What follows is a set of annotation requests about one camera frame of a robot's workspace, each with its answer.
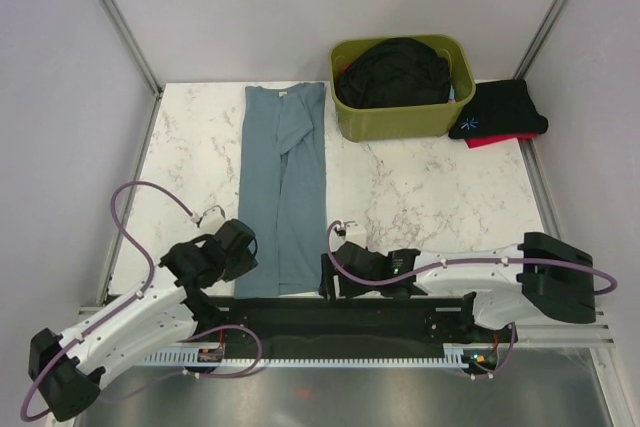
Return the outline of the olive green plastic bin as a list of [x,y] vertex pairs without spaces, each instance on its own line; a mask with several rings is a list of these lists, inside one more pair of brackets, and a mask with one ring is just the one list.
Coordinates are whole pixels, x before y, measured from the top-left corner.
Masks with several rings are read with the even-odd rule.
[[341,41],[329,54],[330,90],[340,132],[352,142],[442,136],[451,129],[463,107],[476,93],[476,83],[466,54],[457,40],[444,34],[394,38],[418,40],[448,61],[451,74],[449,100],[442,104],[377,109],[355,109],[344,105],[335,91],[335,82],[343,69],[371,47],[392,38]]

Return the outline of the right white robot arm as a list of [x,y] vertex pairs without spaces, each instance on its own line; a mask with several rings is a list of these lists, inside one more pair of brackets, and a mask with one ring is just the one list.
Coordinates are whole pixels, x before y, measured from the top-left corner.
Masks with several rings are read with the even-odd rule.
[[381,254],[364,241],[346,227],[328,231],[322,290],[337,288],[343,298],[377,292],[464,299],[457,324],[473,341],[539,315],[579,325],[596,320],[591,255],[547,234],[527,232],[521,243],[462,253],[405,248]]

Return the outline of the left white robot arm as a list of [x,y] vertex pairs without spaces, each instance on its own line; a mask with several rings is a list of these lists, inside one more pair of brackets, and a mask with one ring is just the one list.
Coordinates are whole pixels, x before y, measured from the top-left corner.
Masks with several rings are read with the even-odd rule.
[[141,285],[93,316],[55,333],[44,328],[29,346],[32,385],[21,407],[25,422],[34,395],[60,422],[87,410],[113,380],[154,352],[177,342],[218,338],[225,324],[207,288],[257,265],[255,233],[237,219],[213,233],[174,245]]

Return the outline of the blue-grey t shirt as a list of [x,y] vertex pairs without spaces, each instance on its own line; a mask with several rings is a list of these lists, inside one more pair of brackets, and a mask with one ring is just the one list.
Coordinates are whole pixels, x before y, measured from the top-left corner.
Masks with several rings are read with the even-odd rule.
[[245,90],[238,217],[253,229],[258,265],[237,298],[319,287],[326,235],[325,86]]

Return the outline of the black t shirt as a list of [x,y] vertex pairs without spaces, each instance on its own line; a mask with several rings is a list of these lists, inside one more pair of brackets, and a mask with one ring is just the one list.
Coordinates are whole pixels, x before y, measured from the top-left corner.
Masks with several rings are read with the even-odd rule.
[[448,132],[453,140],[547,132],[549,122],[533,103],[523,79],[483,82]]

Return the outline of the red t shirt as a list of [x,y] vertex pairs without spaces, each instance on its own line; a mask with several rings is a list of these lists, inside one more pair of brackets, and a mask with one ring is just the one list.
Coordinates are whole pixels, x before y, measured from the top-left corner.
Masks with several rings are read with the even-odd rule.
[[483,146],[488,146],[508,140],[531,140],[537,137],[536,133],[519,133],[519,134],[500,134],[485,137],[468,138],[465,143],[468,148],[474,149]]

